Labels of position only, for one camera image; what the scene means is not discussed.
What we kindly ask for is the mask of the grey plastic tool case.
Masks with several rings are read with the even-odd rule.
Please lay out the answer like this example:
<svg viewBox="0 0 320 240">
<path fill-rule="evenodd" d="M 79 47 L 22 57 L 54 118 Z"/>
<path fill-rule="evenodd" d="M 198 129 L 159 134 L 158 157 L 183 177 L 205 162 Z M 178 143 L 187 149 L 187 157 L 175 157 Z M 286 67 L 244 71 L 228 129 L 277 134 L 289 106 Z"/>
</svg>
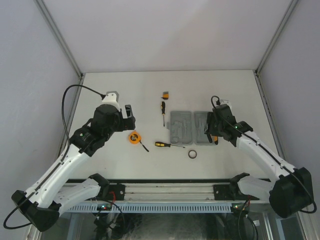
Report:
<svg viewBox="0 0 320 240">
<path fill-rule="evenodd" d="M 208 141 L 205 134 L 206 119 L 206 111 L 171 111 L 170 120 L 167 122 L 170 143 L 182 146 L 215 146 L 213 142 Z"/>
</svg>

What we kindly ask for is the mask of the orange black pliers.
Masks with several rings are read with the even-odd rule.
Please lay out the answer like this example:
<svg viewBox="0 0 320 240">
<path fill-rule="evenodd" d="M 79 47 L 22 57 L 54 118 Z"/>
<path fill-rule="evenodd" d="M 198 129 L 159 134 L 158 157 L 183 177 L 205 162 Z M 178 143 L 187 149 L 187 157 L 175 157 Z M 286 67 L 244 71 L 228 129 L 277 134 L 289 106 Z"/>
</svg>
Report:
<svg viewBox="0 0 320 240">
<path fill-rule="evenodd" d="M 213 140 L 213 143 L 214 143 L 215 145 L 218 145 L 219 139 L 218 139 L 217 136 L 212 136 L 212 140 Z"/>
</svg>

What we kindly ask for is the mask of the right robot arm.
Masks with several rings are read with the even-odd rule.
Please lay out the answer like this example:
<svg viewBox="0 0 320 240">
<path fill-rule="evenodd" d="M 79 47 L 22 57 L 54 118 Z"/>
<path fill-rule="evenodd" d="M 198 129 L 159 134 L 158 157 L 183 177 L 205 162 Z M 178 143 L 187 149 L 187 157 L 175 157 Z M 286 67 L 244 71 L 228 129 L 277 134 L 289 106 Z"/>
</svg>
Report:
<svg viewBox="0 0 320 240">
<path fill-rule="evenodd" d="M 222 137 L 246 153 L 269 179 L 261 180 L 248 173 L 235 176 L 235 184 L 229 187 L 234 199 L 250 195 L 267 201 L 282 218 L 297 212 L 313 214 L 317 211 L 311 173 L 304 167 L 296 168 L 274 153 L 248 123 L 236 120 L 229 105 L 213 105 L 207 114 L 204 133 L 208 138 Z"/>
</svg>

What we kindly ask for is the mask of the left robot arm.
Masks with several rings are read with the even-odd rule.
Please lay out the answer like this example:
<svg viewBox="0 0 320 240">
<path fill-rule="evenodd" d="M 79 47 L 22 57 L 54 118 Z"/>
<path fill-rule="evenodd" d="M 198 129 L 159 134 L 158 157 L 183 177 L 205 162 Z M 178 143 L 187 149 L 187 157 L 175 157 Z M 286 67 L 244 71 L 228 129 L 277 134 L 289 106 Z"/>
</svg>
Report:
<svg viewBox="0 0 320 240">
<path fill-rule="evenodd" d="M 109 196 L 109 181 L 98 173 L 72 188 L 64 191 L 61 188 L 76 168 L 102 148 L 113 133 L 136 128 L 132 107 L 126 105 L 125 111 L 127 118 L 113 105 L 98 106 L 93 117 L 74 132 L 70 145 L 46 173 L 27 190 L 13 193 L 11 199 L 19 211 L 40 232 L 50 229 L 73 206 L 85 200 L 104 200 Z"/>
</svg>

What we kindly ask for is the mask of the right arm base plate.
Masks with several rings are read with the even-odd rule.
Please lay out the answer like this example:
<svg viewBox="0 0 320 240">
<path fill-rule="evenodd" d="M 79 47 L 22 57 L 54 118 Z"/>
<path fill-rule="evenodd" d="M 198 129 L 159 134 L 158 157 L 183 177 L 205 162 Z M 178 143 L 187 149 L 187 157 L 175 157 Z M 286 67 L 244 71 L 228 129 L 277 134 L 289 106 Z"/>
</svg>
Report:
<svg viewBox="0 0 320 240">
<path fill-rule="evenodd" d="M 217 201 L 235 201 L 241 199 L 239 191 L 235 187 L 230 186 L 230 184 L 213 185 L 213 193 L 214 199 Z"/>
</svg>

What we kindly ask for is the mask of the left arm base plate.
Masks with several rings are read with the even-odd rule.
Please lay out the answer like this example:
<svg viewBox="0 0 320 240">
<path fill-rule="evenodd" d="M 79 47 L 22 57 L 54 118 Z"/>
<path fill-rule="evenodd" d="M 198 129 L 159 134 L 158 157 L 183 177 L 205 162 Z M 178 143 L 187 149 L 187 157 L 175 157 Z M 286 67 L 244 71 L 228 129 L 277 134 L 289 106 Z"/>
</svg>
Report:
<svg viewBox="0 0 320 240">
<path fill-rule="evenodd" d="M 125 199 L 126 186 L 124 184 L 110 184 L 101 190 L 100 197 L 107 201 L 123 201 Z"/>
</svg>

